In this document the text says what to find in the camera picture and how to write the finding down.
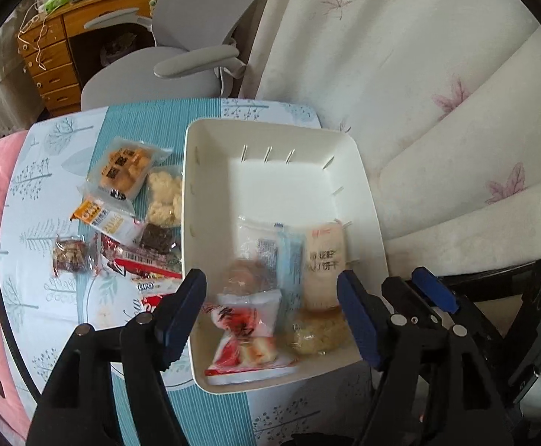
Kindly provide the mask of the orange pastry clear pack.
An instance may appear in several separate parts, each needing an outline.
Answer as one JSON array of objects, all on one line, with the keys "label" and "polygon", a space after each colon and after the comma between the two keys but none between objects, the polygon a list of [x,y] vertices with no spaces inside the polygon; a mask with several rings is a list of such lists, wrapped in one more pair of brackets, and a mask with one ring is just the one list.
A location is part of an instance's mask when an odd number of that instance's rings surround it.
[{"label": "orange pastry clear pack", "polygon": [[139,195],[150,169],[172,154],[171,148],[116,136],[92,166],[87,182],[118,200],[133,200]]}]

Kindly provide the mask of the white floral curtain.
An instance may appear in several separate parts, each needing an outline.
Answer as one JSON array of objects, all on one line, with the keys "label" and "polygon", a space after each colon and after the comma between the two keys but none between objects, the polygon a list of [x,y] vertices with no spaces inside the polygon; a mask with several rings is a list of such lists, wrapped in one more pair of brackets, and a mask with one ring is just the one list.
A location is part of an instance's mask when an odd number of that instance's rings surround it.
[{"label": "white floral curtain", "polygon": [[541,23],[521,0],[267,0],[241,93],[355,140],[392,274],[541,258]]}]

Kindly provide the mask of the large blue white bread bag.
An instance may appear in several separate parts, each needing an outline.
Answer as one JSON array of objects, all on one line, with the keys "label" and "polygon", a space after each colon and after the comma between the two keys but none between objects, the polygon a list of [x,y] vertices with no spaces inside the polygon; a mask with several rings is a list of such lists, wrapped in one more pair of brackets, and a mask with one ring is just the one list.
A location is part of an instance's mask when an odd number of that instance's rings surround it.
[{"label": "large blue white bread bag", "polygon": [[302,306],[305,234],[283,223],[262,223],[240,216],[237,225],[238,256],[261,261],[281,293],[276,321],[286,333]]}]

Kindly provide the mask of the white plastic storage bin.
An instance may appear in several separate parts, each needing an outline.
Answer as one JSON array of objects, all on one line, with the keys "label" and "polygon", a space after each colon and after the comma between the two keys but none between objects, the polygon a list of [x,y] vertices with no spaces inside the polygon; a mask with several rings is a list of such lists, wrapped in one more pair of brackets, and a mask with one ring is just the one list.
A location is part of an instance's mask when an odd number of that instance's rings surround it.
[{"label": "white plastic storage bin", "polygon": [[300,307],[307,230],[340,223],[345,264],[371,293],[388,273],[362,159],[348,135],[320,128],[199,119],[188,126],[184,160],[183,257],[210,298],[230,266],[265,264],[283,291],[278,330]]}]

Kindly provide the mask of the orange oat stick bar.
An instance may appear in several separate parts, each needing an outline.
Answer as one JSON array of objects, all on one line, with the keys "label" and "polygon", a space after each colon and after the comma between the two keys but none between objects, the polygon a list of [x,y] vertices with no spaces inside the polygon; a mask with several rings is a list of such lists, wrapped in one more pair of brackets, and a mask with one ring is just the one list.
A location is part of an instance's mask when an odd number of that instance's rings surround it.
[{"label": "orange oat stick bar", "polygon": [[73,220],[128,247],[138,244],[144,228],[144,223],[135,215],[132,207],[90,194],[86,194],[72,212],[70,221]]}]

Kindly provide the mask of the beige soda cracker pack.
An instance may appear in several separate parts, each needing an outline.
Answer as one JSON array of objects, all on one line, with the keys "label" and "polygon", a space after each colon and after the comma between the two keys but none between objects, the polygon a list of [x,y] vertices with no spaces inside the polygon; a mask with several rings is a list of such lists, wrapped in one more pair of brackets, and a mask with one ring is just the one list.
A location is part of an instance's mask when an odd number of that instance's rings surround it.
[{"label": "beige soda cracker pack", "polygon": [[302,281],[307,310],[326,310],[339,305],[337,280],[346,264],[347,245],[342,223],[323,223],[307,230]]}]

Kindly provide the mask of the dark red chocolate snack pack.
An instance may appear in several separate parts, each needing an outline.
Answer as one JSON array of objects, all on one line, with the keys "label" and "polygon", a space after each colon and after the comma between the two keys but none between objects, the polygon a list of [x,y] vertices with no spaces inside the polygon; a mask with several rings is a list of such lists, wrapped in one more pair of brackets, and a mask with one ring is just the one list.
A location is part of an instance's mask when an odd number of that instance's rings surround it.
[{"label": "dark red chocolate snack pack", "polygon": [[160,227],[157,224],[146,223],[139,246],[153,253],[167,255],[178,250],[180,241],[180,234],[175,227]]}]

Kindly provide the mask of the red Cookie snack pack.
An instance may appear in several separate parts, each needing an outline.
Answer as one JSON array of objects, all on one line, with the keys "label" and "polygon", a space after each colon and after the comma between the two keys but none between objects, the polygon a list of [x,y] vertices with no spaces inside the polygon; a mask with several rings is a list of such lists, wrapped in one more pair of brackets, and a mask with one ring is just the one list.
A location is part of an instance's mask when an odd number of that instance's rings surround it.
[{"label": "red Cookie snack pack", "polygon": [[152,312],[161,300],[173,295],[181,285],[181,278],[135,278],[123,281],[124,290],[131,295],[131,305],[122,311],[124,321],[136,317],[141,312]]}]

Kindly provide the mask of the brown nut cluster pack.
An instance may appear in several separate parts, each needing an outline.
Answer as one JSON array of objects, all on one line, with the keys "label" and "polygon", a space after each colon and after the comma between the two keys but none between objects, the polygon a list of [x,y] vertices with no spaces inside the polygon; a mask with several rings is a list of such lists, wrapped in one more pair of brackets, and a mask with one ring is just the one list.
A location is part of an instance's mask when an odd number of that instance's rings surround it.
[{"label": "brown nut cluster pack", "polygon": [[83,236],[55,238],[52,245],[52,271],[55,277],[62,273],[88,273],[93,264],[93,248]]}]

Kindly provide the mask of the green tissue box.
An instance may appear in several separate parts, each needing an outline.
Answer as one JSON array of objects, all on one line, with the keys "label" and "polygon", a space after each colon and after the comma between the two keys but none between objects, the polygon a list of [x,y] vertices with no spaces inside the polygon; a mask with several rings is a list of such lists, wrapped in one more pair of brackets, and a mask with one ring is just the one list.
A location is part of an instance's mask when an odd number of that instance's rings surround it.
[{"label": "green tissue box", "polygon": [[68,4],[71,0],[44,0],[41,3],[41,11],[46,14],[51,14],[60,7]]}]

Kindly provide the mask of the tree pattern tablecloth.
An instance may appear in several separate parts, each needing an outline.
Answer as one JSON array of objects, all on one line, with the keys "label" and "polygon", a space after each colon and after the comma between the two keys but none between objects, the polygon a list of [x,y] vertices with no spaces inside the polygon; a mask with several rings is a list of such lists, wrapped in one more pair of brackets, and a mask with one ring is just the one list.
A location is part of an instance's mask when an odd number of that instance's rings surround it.
[{"label": "tree pattern tablecloth", "polygon": [[[255,100],[179,100],[116,106],[34,125],[15,160],[0,226],[0,288],[13,334],[8,365],[24,414],[73,329],[125,324],[180,284],[181,244],[156,257],[130,251],[75,220],[86,176],[122,141],[168,151],[164,170],[183,169],[188,126],[213,117],[316,128],[307,106]],[[194,445],[279,445],[293,435],[350,438],[371,394],[366,365],[262,392],[215,396],[201,390],[182,355],[162,376]]]}]

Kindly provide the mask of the grey office chair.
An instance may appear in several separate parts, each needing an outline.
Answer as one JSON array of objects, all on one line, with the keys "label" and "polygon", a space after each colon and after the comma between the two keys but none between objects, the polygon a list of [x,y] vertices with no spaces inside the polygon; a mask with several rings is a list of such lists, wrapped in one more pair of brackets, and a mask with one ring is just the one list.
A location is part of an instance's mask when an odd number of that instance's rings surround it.
[{"label": "grey office chair", "polygon": [[84,85],[83,111],[143,101],[227,98],[247,68],[231,35],[255,0],[157,0],[153,16],[124,8],[96,17],[88,29],[134,23],[153,47],[133,51]]}]

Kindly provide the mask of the red strip snack pack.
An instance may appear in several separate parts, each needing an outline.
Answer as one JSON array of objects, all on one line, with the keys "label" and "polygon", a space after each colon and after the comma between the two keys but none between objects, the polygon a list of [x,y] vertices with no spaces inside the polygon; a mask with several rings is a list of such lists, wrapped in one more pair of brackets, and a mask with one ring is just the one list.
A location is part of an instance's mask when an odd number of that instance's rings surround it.
[{"label": "red strip snack pack", "polygon": [[142,248],[124,247],[108,237],[99,239],[101,263],[123,277],[183,277],[181,259],[174,253],[159,255]]}]

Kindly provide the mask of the pale rice crispy pack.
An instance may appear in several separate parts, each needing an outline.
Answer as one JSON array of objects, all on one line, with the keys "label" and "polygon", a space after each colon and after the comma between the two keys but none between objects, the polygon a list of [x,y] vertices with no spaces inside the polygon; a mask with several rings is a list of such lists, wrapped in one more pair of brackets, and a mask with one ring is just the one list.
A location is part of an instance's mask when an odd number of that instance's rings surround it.
[{"label": "pale rice crispy pack", "polygon": [[286,342],[298,355],[325,355],[350,343],[352,335],[340,307],[300,309],[286,331]]},{"label": "pale rice crispy pack", "polygon": [[183,216],[183,188],[181,166],[153,167],[146,177],[146,223],[164,229],[179,227]]}]

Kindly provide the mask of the red white triangular snack bag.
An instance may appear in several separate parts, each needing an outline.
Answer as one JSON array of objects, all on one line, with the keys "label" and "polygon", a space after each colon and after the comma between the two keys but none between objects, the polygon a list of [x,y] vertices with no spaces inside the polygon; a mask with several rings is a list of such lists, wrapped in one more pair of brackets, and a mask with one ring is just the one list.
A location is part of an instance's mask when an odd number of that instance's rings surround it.
[{"label": "red white triangular snack bag", "polygon": [[209,385],[250,384],[297,370],[297,360],[276,342],[280,301],[281,292],[273,289],[249,295],[220,294],[205,306],[212,324],[223,331],[205,370]]}]

